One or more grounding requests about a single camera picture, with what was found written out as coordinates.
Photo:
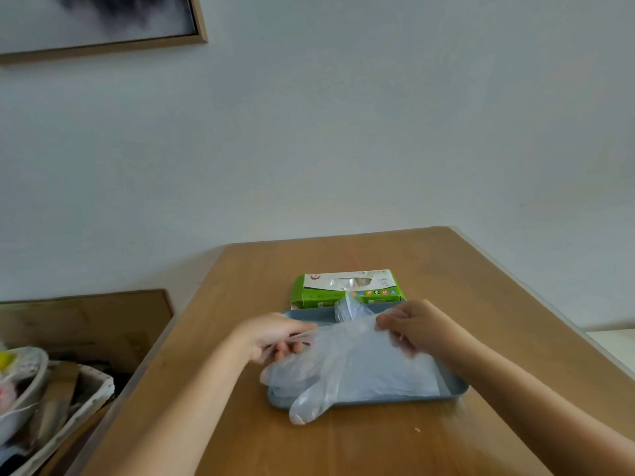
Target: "person's right arm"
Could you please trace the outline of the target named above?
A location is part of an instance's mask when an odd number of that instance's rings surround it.
[[[635,475],[635,443],[488,348],[428,301],[377,316],[406,355],[426,352],[463,377],[555,475]]]

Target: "yellow object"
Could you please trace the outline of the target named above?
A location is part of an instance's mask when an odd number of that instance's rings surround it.
[[[4,369],[11,366],[14,359],[15,354],[6,351],[0,352],[0,371],[4,371]]]

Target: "blue tray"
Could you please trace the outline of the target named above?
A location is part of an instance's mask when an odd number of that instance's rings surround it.
[[[374,313],[385,311],[388,307],[393,307],[400,304],[400,302],[383,302],[376,304],[369,304],[368,307]],[[307,320],[310,322],[317,322],[318,326],[326,324],[336,323],[335,309],[333,307],[323,307],[317,309],[295,309],[286,312],[285,315],[292,319]],[[421,401],[421,400],[441,400],[441,399],[456,399],[467,392],[469,384],[465,382],[461,377],[453,375],[445,366],[443,366],[437,360],[434,361],[439,369],[439,375],[443,379],[443,383],[448,388],[443,394],[438,396],[422,396],[422,397],[408,397],[408,396],[381,396],[377,399],[369,399],[357,402],[343,402],[336,404],[336,406],[351,406],[356,404],[383,404],[386,402],[407,402],[407,401]],[[267,392],[269,403],[280,409],[289,409],[295,400],[294,397],[276,397],[272,390]]]

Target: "forearm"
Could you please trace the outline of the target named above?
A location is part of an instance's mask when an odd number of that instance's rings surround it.
[[[478,343],[454,369],[555,475],[635,474],[635,444]]]
[[[115,476],[193,475],[247,361],[244,340],[225,339]]]

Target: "green and white cardboard box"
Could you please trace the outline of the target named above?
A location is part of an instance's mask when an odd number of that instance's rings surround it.
[[[406,300],[388,269],[328,274],[302,274],[293,284],[291,309],[329,307],[347,292],[365,304]]]

